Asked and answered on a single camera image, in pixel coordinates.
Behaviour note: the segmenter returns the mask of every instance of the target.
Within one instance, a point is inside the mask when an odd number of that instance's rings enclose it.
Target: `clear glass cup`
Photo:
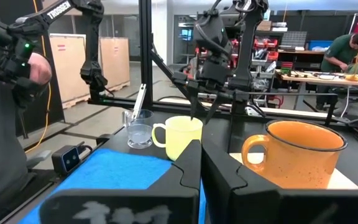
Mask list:
[[[134,149],[145,149],[153,144],[153,112],[140,110],[137,118],[133,118],[133,111],[122,112],[124,127],[128,133],[128,146]]]

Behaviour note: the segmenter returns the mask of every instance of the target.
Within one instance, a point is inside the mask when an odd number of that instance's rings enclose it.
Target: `blue towel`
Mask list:
[[[67,189],[136,189],[144,190],[166,173],[171,161],[152,156],[137,156],[98,149],[50,195]],[[201,183],[199,223],[205,222],[206,199]],[[20,223],[39,224],[40,205]]]

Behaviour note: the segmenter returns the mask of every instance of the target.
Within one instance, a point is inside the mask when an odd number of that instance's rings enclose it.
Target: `person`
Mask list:
[[[345,72],[358,54],[358,34],[342,35],[334,40],[321,62],[322,72]],[[331,92],[331,86],[318,85],[317,93]],[[330,96],[317,96],[316,109],[323,110],[325,103],[330,103]]]
[[[29,65],[29,78],[42,86],[37,94],[39,96],[47,88],[52,69],[48,60],[37,53],[32,53]],[[36,176],[27,170],[27,158],[16,138],[15,122],[16,109],[26,109],[37,96],[0,82],[0,219],[18,207],[11,207],[10,204],[21,196]]]

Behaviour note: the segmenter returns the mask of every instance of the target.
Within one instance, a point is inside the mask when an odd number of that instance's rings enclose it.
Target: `mug handle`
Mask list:
[[[155,129],[156,128],[163,128],[165,130],[167,130],[167,128],[165,127],[165,124],[153,124],[153,130],[152,130],[152,139],[153,139],[154,144],[157,147],[165,147],[165,144],[159,143],[157,141],[157,138],[155,137]]]
[[[266,153],[267,153],[267,143],[269,139],[266,135],[257,134],[247,138],[247,140],[242,145],[241,157],[242,163],[246,165],[248,168],[252,169],[256,173],[261,173],[265,167],[266,163]],[[263,146],[265,148],[264,152],[264,160],[260,164],[252,164],[248,161],[248,152],[253,146]]]

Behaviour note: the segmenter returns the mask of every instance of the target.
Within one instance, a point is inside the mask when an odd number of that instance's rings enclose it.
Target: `orange mug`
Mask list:
[[[249,169],[284,189],[326,189],[339,154],[347,141],[318,124],[275,120],[266,135],[249,137],[242,146],[242,162]],[[265,148],[260,164],[248,161],[253,146]]]

